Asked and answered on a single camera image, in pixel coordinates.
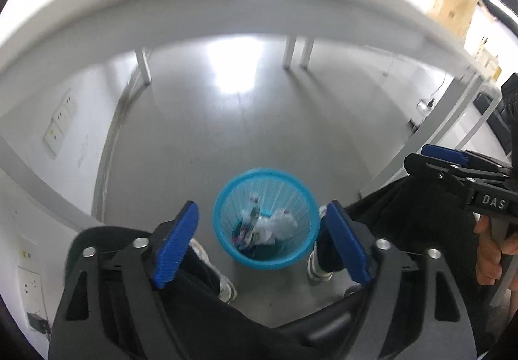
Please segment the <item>person's right hand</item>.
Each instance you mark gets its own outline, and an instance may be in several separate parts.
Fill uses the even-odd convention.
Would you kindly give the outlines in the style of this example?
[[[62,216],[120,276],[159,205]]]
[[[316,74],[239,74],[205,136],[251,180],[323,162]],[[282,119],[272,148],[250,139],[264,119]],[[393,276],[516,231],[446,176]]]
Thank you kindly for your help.
[[[513,233],[502,243],[492,238],[490,218],[482,215],[474,228],[479,236],[477,248],[476,279],[480,285],[494,285],[502,276],[501,258],[503,255],[517,255],[517,233]]]

